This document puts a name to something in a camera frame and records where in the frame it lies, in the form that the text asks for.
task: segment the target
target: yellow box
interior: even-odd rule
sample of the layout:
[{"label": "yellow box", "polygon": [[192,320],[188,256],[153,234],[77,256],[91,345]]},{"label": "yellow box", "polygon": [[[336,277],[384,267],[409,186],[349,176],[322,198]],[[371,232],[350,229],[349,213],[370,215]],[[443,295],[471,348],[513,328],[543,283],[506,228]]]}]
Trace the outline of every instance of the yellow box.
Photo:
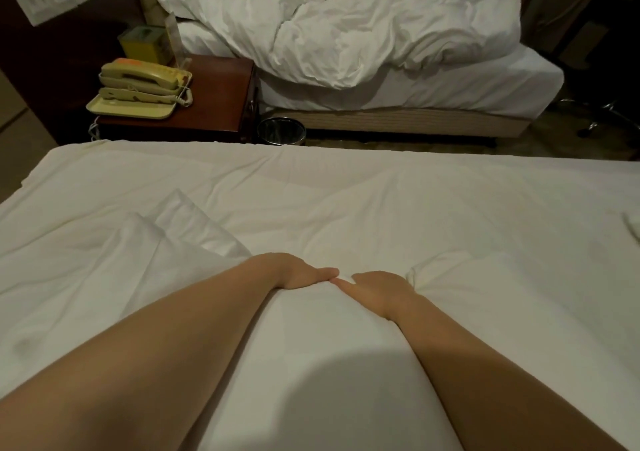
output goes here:
[{"label": "yellow box", "polygon": [[169,36],[161,26],[135,26],[118,36],[127,58],[166,65],[173,58]]}]

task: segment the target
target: wooden bed frame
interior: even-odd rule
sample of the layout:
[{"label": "wooden bed frame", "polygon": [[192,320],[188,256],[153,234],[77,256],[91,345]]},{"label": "wooden bed frame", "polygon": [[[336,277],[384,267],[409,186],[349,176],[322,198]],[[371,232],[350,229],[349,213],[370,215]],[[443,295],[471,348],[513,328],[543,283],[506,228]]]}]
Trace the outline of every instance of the wooden bed frame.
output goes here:
[{"label": "wooden bed frame", "polygon": [[[166,12],[157,0],[140,0],[148,24],[164,25]],[[372,109],[366,111],[291,111],[276,109],[268,116],[296,118],[309,129],[344,131],[408,132],[454,136],[514,138],[532,119],[477,111],[447,109]]]}]

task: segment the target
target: crumpled duvet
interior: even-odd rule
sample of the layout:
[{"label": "crumpled duvet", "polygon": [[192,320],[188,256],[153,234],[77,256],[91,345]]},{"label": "crumpled duvet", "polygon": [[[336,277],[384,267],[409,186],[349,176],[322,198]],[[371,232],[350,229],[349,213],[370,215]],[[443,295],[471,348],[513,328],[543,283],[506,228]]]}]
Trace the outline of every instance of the crumpled duvet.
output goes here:
[{"label": "crumpled duvet", "polygon": [[158,0],[238,56],[296,83],[350,88],[383,64],[500,58],[520,41],[520,0]]}]

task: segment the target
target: forearm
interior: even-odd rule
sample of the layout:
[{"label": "forearm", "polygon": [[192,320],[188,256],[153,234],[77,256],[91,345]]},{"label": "forearm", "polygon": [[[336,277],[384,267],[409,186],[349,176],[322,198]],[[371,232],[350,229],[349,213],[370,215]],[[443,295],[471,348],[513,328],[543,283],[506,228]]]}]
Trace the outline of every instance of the forearm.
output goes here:
[{"label": "forearm", "polygon": [[393,317],[466,451],[622,450],[560,396],[415,295]]},{"label": "forearm", "polygon": [[52,449],[36,422],[69,451],[176,449],[278,276],[252,258],[92,338],[0,402],[0,447]]}]

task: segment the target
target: wooden nightstand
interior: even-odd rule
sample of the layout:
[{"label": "wooden nightstand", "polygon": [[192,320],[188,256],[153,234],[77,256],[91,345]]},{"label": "wooden nightstand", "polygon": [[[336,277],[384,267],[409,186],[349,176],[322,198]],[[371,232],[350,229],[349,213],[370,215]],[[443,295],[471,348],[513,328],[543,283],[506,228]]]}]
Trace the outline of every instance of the wooden nightstand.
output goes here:
[{"label": "wooden nightstand", "polygon": [[101,115],[102,139],[251,142],[258,113],[255,66],[246,58],[192,55],[193,104],[163,120]]}]

